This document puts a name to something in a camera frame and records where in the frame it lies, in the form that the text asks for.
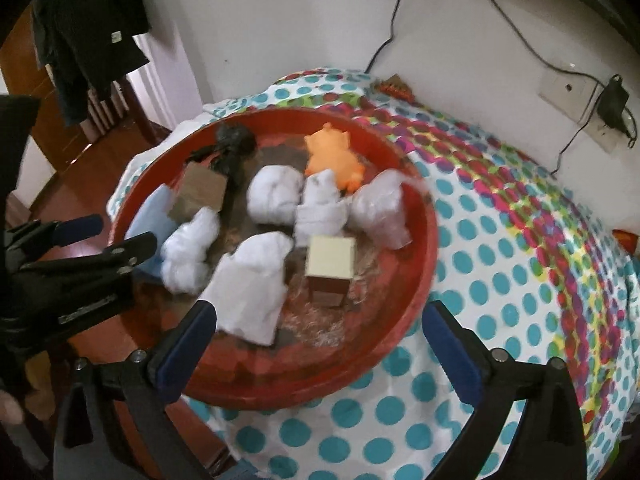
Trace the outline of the black power adapter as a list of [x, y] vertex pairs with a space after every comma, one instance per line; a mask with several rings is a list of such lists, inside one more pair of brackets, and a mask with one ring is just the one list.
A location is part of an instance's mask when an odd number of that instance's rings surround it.
[[610, 78], [599, 96], [597, 114], [608, 128], [629, 134], [623, 118], [629, 93], [623, 87], [623, 78], [616, 74]]

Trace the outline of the white cloth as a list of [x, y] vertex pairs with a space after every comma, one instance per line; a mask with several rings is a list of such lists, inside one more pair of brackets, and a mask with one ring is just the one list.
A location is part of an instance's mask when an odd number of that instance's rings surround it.
[[217, 330], [268, 347], [276, 338], [288, 286], [285, 259], [294, 242], [280, 231], [253, 235], [219, 260], [201, 293], [217, 313]]

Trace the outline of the red orange snack wrapper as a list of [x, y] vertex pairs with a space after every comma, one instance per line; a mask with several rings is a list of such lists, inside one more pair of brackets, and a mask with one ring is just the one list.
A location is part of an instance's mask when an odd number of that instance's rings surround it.
[[378, 90], [378, 92], [396, 100], [405, 101], [410, 104], [416, 102], [416, 96], [413, 90], [398, 74], [393, 74], [393, 76], [386, 79], [378, 80], [374, 88]]

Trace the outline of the clear plastic bag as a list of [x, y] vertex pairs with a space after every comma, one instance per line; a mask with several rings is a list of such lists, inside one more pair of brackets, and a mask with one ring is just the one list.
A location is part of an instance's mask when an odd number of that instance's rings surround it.
[[422, 197], [427, 196], [422, 179], [386, 169], [350, 198], [347, 225], [363, 232], [380, 247], [398, 250], [408, 246], [411, 236], [406, 227], [404, 184]]

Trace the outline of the white towel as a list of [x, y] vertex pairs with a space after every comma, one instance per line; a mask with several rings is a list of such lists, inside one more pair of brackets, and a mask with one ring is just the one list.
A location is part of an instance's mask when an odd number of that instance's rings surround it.
[[307, 247], [315, 235], [339, 236], [347, 219], [348, 206], [336, 186], [334, 171], [312, 174], [305, 181], [302, 202], [295, 211], [295, 245]]

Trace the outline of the white wall socket plate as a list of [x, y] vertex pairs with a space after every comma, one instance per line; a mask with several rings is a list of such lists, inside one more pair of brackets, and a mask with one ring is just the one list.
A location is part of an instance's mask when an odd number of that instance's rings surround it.
[[544, 70], [538, 96], [561, 114], [570, 118], [606, 154], [612, 154], [623, 143], [624, 136], [607, 125], [597, 113], [588, 119], [591, 109], [603, 87], [586, 76], [559, 73], [551, 68]]

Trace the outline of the black plastic bag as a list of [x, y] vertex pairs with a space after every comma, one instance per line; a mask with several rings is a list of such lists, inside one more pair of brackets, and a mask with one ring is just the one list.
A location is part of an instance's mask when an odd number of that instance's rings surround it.
[[189, 162], [202, 162], [212, 156], [208, 169], [227, 178], [224, 201], [220, 208], [224, 217], [232, 207], [235, 193], [245, 180], [243, 160], [253, 155], [256, 148], [254, 133], [247, 126], [238, 122], [222, 122], [217, 128], [215, 142], [192, 151], [184, 161], [187, 165]]

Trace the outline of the round red rusty tray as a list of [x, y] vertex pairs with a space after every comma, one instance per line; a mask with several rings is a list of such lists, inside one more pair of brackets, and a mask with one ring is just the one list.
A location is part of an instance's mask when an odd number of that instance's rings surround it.
[[[310, 108], [266, 108], [233, 115], [254, 136], [239, 188], [189, 156], [211, 144], [209, 125], [160, 154], [116, 214], [118, 243], [144, 201], [162, 186], [181, 196], [195, 186], [210, 208], [193, 206], [178, 222], [204, 237], [195, 278], [183, 295], [158, 288], [149, 307], [122, 322], [139, 344], [154, 344], [210, 301], [218, 325], [184, 391], [230, 410], [289, 408], [334, 393], [389, 354], [419, 316], [437, 259], [436, 216], [416, 167], [361, 122]], [[352, 156], [362, 197], [401, 207], [408, 240], [393, 245], [378, 224], [349, 225], [345, 185], [325, 205], [308, 202], [305, 168], [330, 155]]]

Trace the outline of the brown red small box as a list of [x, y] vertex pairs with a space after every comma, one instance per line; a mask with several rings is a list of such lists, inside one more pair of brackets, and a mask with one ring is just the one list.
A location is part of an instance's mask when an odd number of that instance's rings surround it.
[[203, 207], [219, 212], [224, 206], [228, 178], [197, 162], [189, 162], [183, 171], [168, 216], [178, 223], [190, 221]]

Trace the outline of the red barcode box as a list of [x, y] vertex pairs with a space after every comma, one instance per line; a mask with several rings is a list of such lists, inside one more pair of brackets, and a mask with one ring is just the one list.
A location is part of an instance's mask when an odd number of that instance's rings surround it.
[[309, 300], [323, 307], [343, 307], [355, 277], [356, 240], [314, 235], [305, 262]]

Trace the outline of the red orange packet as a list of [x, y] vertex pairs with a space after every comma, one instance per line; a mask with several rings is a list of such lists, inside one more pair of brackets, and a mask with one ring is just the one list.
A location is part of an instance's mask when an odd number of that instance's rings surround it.
[[622, 246], [629, 255], [637, 255], [639, 252], [639, 235], [625, 230], [614, 229], [612, 231], [618, 244]]

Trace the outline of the orange rubber animal toy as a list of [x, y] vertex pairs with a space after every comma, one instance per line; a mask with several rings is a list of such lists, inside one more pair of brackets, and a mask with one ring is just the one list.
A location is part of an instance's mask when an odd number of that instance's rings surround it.
[[348, 131], [334, 128], [326, 122], [320, 130], [305, 136], [304, 141], [308, 152], [306, 177], [331, 169], [339, 190], [352, 194], [360, 189], [366, 166], [350, 149]]

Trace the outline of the light blue towel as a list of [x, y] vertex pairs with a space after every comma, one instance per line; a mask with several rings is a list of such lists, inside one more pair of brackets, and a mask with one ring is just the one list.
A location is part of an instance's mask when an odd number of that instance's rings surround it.
[[179, 226], [175, 220], [168, 216], [171, 202], [171, 188], [167, 184], [161, 184], [145, 199], [125, 234], [126, 240], [145, 232], [150, 232], [155, 236], [156, 251], [154, 255], [142, 262], [138, 269], [157, 281], [162, 279], [163, 258], [160, 248]]

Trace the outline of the colourful polka dot bedsheet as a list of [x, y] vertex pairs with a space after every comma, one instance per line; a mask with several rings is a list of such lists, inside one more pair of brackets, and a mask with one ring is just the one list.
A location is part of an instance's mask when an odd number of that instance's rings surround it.
[[[587, 474], [597, 478], [639, 399], [638, 262], [533, 159], [480, 128], [386, 96], [360, 70], [319, 67], [207, 104], [169, 142], [234, 113], [284, 106], [335, 110], [407, 154], [435, 202], [432, 297], [490, 348], [529, 363], [566, 362]], [[273, 479], [422, 479], [472, 414], [419, 326], [356, 382], [298, 408], [195, 403], [194, 411], [234, 457]]]

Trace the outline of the white twisted sock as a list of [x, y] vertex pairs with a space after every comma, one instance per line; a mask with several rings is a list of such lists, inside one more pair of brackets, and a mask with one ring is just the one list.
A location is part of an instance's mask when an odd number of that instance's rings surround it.
[[198, 295], [210, 277], [207, 254], [220, 232], [216, 211], [203, 207], [164, 241], [160, 275], [174, 295]]

